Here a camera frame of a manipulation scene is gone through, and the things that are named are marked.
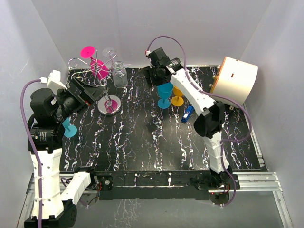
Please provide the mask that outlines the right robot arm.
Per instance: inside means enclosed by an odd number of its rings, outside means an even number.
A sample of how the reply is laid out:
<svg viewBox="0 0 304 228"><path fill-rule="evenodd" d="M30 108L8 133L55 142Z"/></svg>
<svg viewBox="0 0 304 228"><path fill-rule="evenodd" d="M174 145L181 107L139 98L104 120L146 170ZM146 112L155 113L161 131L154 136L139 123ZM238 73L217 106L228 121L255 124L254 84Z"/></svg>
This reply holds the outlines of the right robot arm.
<svg viewBox="0 0 304 228"><path fill-rule="evenodd" d="M193 106L197 119L194 122L196 133L202 137L210 160L211 182L216 188L228 184L232 168L221 152L221 129L224 122L225 105L201 93L201 88L188 75L178 58L170 59L162 48L145 52L150 66L144 68L144 75L150 88L157 87L162 109L169 107L169 97L178 88Z"/></svg>

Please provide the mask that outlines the blue wine glass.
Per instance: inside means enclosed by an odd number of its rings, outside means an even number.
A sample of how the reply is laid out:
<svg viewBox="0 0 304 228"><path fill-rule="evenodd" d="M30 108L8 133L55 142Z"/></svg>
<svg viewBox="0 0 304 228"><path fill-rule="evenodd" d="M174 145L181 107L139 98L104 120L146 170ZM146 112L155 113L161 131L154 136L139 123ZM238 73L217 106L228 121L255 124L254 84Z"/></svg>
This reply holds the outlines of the blue wine glass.
<svg viewBox="0 0 304 228"><path fill-rule="evenodd" d="M173 84L168 82L157 86L157 92L160 97L157 105L161 109L167 109L170 106L169 98L173 92Z"/></svg>

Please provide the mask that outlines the yellow wine glass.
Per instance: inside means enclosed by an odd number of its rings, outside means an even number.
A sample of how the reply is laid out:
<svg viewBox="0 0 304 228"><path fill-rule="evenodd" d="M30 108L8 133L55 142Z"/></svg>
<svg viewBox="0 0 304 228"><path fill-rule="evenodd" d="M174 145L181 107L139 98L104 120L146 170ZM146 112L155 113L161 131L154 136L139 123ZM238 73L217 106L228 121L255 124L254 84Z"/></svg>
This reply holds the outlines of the yellow wine glass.
<svg viewBox="0 0 304 228"><path fill-rule="evenodd" d="M182 91L178 87L174 86L173 93L174 97L171 99L171 104L175 107L182 106L184 104Z"/></svg>

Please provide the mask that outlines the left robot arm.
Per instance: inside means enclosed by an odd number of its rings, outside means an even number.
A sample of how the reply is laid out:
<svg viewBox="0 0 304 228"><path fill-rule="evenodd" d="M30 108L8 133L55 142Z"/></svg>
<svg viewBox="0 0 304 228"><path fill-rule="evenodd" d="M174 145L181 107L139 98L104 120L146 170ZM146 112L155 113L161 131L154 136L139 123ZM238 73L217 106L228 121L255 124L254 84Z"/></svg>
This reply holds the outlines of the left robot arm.
<svg viewBox="0 0 304 228"><path fill-rule="evenodd" d="M92 106L104 89L88 85L73 77L68 86L60 81L42 77L46 87L30 96L32 116L24 118L28 135L28 150L34 168L34 203L27 228L70 228L77 217L77 204L86 189L98 185L94 168L85 166L75 170L64 190L60 188L60 157L63 138L72 132L64 127L74 113Z"/></svg>

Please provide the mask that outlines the teal wine glass front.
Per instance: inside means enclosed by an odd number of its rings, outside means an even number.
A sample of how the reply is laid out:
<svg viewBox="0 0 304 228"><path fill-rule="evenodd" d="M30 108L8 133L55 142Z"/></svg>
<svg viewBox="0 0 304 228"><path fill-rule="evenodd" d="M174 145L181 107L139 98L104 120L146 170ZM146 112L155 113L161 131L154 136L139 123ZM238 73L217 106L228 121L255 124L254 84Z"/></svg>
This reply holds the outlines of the teal wine glass front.
<svg viewBox="0 0 304 228"><path fill-rule="evenodd" d="M65 137L71 138L71 137L76 135L77 128L70 123L70 118L69 117L62 123L62 125L65 129L65 132L64 132Z"/></svg>

